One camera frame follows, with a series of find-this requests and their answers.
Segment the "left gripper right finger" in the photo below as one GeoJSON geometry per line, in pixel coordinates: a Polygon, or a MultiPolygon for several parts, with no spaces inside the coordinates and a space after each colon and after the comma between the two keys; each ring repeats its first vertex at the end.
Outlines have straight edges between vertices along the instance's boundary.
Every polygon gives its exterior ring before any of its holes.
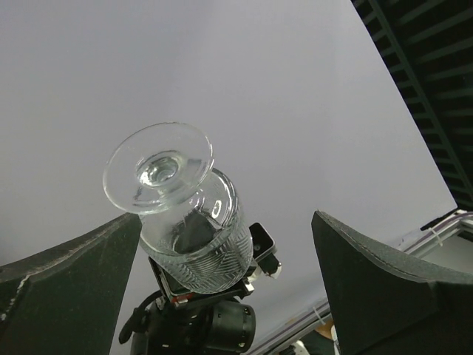
{"type": "Polygon", "coordinates": [[[472,275],[378,242],[317,211],[311,222],[341,354],[471,354],[472,275]]]}

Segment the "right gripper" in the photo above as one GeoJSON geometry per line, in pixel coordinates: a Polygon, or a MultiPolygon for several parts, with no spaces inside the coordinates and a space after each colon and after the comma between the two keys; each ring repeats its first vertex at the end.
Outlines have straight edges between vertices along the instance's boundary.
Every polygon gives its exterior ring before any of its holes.
{"type": "Polygon", "coordinates": [[[247,277],[243,277],[235,285],[218,293],[192,292],[179,284],[152,258],[148,257],[148,260],[164,299],[172,307],[206,307],[227,300],[236,302],[236,297],[242,300],[254,292],[254,287],[247,277]]]}

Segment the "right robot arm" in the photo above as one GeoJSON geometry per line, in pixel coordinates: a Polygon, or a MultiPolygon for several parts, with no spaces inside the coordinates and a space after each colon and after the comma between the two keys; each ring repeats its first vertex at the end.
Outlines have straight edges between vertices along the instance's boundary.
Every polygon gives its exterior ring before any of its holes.
{"type": "Polygon", "coordinates": [[[131,354],[243,354],[256,334],[256,312],[241,301],[254,287],[246,274],[215,294],[197,294],[149,259],[159,289],[134,308],[118,341],[131,354]]]}

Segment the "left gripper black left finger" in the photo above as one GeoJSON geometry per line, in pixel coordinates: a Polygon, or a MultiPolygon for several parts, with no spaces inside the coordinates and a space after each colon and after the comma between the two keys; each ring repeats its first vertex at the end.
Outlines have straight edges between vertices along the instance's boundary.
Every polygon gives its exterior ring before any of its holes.
{"type": "Polygon", "coordinates": [[[141,222],[123,214],[1,267],[2,354],[108,354],[141,222]]]}

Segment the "small clear orange cup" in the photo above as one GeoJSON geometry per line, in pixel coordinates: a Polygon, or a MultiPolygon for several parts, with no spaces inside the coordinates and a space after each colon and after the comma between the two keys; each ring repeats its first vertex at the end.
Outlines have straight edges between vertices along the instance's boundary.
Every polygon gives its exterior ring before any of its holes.
{"type": "Polygon", "coordinates": [[[189,291],[221,292],[247,273],[253,241],[241,201],[195,126],[165,122],[130,135],[106,163],[103,190],[140,218],[141,248],[189,291]]]}

